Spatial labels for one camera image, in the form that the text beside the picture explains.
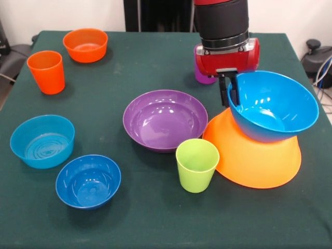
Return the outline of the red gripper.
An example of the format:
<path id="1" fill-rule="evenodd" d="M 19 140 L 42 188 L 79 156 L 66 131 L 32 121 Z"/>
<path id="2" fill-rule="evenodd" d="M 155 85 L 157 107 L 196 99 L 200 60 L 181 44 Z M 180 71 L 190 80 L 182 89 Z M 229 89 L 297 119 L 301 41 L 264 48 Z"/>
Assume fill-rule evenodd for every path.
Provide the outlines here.
<path id="1" fill-rule="evenodd" d="M 195 48 L 195 61 L 199 72 L 208 77 L 217 77 L 219 82 L 222 105 L 228 107 L 226 76 L 218 74 L 236 71 L 238 73 L 252 72 L 258 69 L 260 58 L 260 43 L 258 38 L 250 38 L 244 46 L 224 51 L 208 51 L 202 44 Z M 240 104 L 237 73 L 230 74 L 232 85 L 231 99 L 234 105 Z"/>

